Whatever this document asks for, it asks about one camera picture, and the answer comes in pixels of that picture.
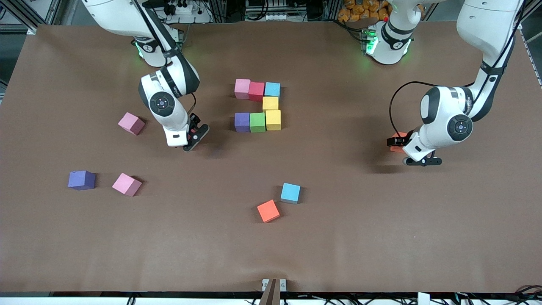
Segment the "brown table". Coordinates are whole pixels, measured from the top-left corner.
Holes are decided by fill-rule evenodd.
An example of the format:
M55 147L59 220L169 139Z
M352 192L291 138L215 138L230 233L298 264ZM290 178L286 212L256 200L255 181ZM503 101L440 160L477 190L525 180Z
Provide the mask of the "brown table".
M293 291L515 291L542 281L542 96L521 40L493 109L443 165L388 152L388 102L409 80L463 85L481 61L455 24L420 24L394 66L362 57L335 24L194 26L184 48L201 76L196 113L211 127L192 152L168 148L140 101L155 69L129 37L98 27L40 27L0 107L0 290L249 291L262 278ZM283 86L282 131L238 134L236 78ZM427 87L393 112L421 123ZM188 107L190 97L182 99ZM139 136L117 126L147 120ZM66 187L72 170L97 188ZM144 184L111 188L120 173ZM256 206L283 182L301 204Z

